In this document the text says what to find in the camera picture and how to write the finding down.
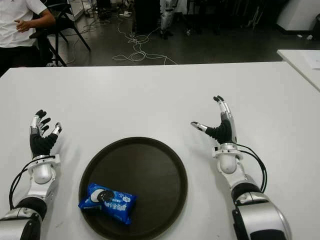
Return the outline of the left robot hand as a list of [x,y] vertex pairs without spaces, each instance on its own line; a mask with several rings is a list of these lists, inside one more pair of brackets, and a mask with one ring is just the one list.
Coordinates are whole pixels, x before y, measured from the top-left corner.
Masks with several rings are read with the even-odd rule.
[[33,158],[49,156],[63,129],[61,123],[57,122],[52,132],[44,136],[44,133],[49,129],[48,123],[51,121],[50,117],[44,119],[46,115],[47,112],[40,109],[35,113],[30,123],[29,145]]

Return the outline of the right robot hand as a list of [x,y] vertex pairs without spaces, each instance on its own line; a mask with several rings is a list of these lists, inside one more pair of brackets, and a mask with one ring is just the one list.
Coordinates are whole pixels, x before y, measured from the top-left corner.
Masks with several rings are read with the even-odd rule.
[[235,144],[237,142],[237,133],[232,112],[220,95],[214,96],[213,100],[217,102],[220,108],[220,125],[209,127],[196,121],[192,121],[190,124],[197,130],[215,139],[220,145],[225,143]]

